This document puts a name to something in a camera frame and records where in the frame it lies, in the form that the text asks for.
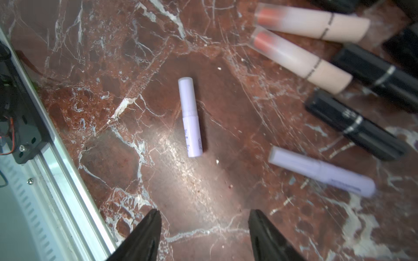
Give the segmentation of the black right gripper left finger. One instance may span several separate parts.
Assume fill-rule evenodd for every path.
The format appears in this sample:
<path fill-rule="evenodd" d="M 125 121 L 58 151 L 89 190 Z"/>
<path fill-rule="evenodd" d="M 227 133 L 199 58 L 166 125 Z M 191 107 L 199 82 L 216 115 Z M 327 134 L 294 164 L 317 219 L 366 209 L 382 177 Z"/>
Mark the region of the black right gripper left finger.
<path fill-rule="evenodd" d="M 107 261 L 156 261 L 161 231 L 161 213 L 152 209 Z"/>

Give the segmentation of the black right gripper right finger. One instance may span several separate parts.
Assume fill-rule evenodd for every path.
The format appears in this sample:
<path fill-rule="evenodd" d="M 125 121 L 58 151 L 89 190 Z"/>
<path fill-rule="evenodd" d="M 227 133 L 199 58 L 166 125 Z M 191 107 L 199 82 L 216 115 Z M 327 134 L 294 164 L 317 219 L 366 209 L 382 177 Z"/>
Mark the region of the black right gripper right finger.
<path fill-rule="evenodd" d="M 248 225 L 256 261 L 305 261 L 261 210 L 250 211 Z"/>

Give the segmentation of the lilac lip balm tube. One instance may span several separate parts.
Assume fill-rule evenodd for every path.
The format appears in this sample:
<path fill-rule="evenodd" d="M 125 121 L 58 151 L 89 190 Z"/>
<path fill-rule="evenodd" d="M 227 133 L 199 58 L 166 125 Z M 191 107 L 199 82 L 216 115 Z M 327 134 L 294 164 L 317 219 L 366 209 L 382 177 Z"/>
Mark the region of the lilac lip balm tube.
<path fill-rule="evenodd" d="M 178 84 L 187 153 L 190 158 L 200 157 L 203 149 L 193 79 L 183 77 Z"/>
<path fill-rule="evenodd" d="M 363 197 L 376 192 L 376 185 L 369 177 L 276 146 L 272 147 L 268 162 Z"/>

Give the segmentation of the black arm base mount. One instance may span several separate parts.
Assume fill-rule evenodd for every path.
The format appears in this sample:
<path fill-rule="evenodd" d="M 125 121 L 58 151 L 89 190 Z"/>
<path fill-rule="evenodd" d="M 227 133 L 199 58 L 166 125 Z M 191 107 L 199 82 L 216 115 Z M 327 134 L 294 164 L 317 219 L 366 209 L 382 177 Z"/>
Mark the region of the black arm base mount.
<path fill-rule="evenodd" d="M 17 164 L 32 160 L 51 141 L 15 65 L 10 49 L 1 44 L 1 138 Z"/>

